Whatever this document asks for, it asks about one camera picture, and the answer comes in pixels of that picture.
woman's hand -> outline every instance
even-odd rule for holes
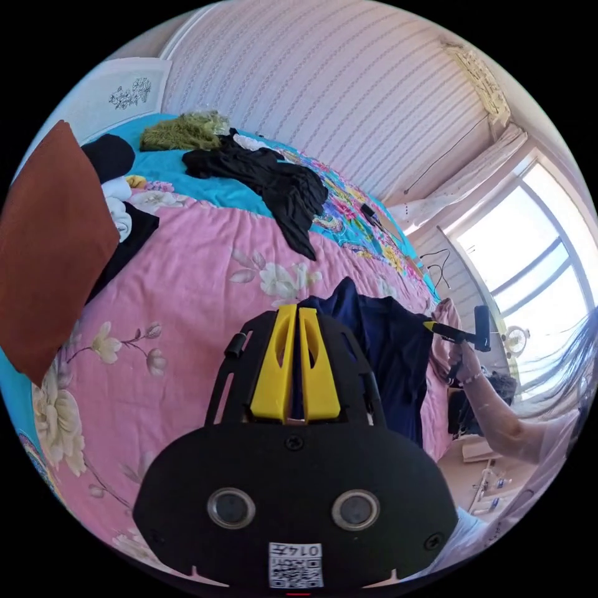
[[[459,382],[472,378],[482,371],[480,360],[475,354],[473,347],[467,341],[463,341],[460,344],[451,343],[450,351],[448,353],[448,362],[451,367],[462,362],[461,367],[456,374]]]

qr code sticker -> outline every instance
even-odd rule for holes
[[[271,542],[269,553],[271,588],[324,587],[321,544]]]

bracelet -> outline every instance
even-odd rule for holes
[[[466,384],[471,384],[474,380],[477,380],[480,376],[483,376],[484,372],[478,372],[476,375],[472,376],[471,378],[468,378],[467,380],[463,380],[463,382],[461,382],[461,384],[463,384],[463,386],[465,386]]]

woman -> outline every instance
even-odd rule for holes
[[[490,448],[538,467],[491,524],[459,509],[457,528],[436,561],[409,579],[428,575],[478,554],[510,530],[550,486],[577,440],[598,387],[598,307],[588,314],[562,356],[536,381],[538,388],[549,380],[560,379],[553,391],[543,394],[540,401],[531,399],[540,407],[534,415],[558,411],[558,407],[571,397],[577,403],[553,419],[528,421],[515,414],[483,375],[477,355],[468,343],[453,345],[450,361],[452,364],[461,362],[457,378]],[[584,376],[588,380],[587,388],[578,398],[577,389]]]

navy blue shirt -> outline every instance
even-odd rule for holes
[[[422,447],[420,410],[434,336],[423,322],[430,318],[406,310],[392,297],[359,295],[350,278],[345,278],[328,299],[308,297],[298,307],[332,316],[353,332],[374,371],[387,427]],[[293,380],[292,417],[302,419],[301,376],[297,370]]]

